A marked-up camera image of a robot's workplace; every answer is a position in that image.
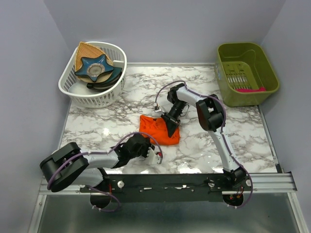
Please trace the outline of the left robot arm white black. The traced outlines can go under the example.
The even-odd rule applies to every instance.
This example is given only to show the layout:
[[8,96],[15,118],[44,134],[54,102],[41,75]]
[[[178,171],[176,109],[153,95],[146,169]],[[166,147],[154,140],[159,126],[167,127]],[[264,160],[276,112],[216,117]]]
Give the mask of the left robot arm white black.
[[102,192],[108,185],[107,178],[101,175],[104,168],[123,167],[138,157],[151,164],[162,163],[162,149],[147,133],[130,133],[105,151],[82,152],[77,143],[70,142],[45,158],[39,167],[48,183],[47,189],[52,192],[62,191],[77,181]]

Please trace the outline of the orange t shirt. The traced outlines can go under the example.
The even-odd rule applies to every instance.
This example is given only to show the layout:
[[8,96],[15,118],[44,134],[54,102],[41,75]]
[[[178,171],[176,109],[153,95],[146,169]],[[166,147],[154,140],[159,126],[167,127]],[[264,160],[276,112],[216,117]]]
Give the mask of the orange t shirt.
[[180,142],[179,128],[169,137],[166,124],[162,118],[152,118],[141,115],[139,131],[151,135],[161,146],[173,146]]

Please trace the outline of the green plastic bin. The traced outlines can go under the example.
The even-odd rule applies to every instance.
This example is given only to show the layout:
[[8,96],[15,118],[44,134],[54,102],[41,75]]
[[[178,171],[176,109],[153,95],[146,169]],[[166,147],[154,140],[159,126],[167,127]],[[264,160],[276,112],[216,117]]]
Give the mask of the green plastic bin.
[[[279,89],[279,80],[263,49],[251,42],[225,43],[217,48],[215,75],[223,102],[229,107],[262,104]],[[241,93],[237,88],[265,92]]]

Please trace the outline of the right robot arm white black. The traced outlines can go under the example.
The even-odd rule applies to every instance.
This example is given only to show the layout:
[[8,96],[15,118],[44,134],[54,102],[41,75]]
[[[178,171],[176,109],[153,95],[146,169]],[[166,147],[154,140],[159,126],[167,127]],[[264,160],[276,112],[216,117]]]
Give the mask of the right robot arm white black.
[[224,186],[235,190],[247,176],[246,170],[237,160],[236,154],[225,132],[226,111],[217,95],[202,95],[189,89],[186,83],[171,87],[167,100],[173,104],[161,118],[164,120],[171,138],[179,127],[179,117],[186,105],[196,108],[201,128],[212,137],[223,165]]

